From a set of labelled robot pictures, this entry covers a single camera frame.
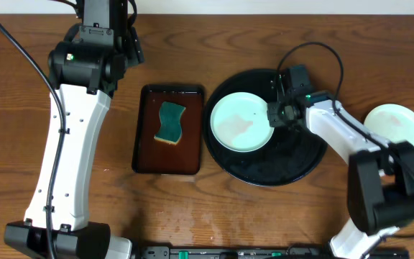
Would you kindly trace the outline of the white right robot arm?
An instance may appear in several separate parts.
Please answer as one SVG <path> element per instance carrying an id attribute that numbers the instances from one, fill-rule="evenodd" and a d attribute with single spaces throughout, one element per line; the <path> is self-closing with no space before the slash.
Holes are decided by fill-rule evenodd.
<path id="1" fill-rule="evenodd" d="M 267 104 L 271 127 L 301 127 L 348 165 L 349 220 L 328 246 L 335 258 L 369 258 L 414 220 L 414 146 L 370 132 L 329 93 Z"/>

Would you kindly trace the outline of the light green plate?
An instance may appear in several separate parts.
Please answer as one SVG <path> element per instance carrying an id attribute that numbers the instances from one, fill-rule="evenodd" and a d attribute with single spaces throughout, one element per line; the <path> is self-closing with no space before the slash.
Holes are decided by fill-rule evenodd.
<path id="1" fill-rule="evenodd" d="M 208 125 L 223 147 L 238 153 L 264 147 L 274 133 L 267 117 L 267 102 L 247 92 L 221 98 L 210 113 Z"/>
<path id="2" fill-rule="evenodd" d="M 414 146 L 414 112 L 405 106 L 379 105 L 368 113 L 364 126 L 392 142 L 408 141 Z"/>

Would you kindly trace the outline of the green yellow sponge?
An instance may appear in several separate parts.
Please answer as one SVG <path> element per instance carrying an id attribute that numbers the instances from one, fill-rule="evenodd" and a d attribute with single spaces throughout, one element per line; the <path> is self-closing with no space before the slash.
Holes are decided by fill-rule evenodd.
<path id="1" fill-rule="evenodd" d="M 183 135 L 180 121 L 185 110 L 184 106 L 164 101 L 159 110 L 160 128 L 154 139 L 170 145 L 178 144 Z"/>

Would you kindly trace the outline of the light green plate front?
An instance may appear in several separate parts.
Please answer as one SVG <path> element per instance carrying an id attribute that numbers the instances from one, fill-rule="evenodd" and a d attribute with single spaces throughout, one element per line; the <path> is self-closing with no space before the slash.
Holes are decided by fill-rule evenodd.
<path id="1" fill-rule="evenodd" d="M 264 147 L 274 133 L 267 117 L 267 102 L 247 92 L 221 98 L 210 113 L 208 125 L 223 147 L 238 153 Z"/>

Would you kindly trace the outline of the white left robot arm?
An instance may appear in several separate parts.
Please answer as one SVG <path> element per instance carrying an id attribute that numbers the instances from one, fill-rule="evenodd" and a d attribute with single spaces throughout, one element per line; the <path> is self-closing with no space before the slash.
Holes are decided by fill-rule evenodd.
<path id="1" fill-rule="evenodd" d="M 133 27 L 71 28 L 50 53 L 50 126 L 40 177 L 4 242 L 30 258 L 134 258 L 137 249 L 110 226 L 91 222 L 88 195 L 99 132 L 117 83 L 144 60 Z"/>

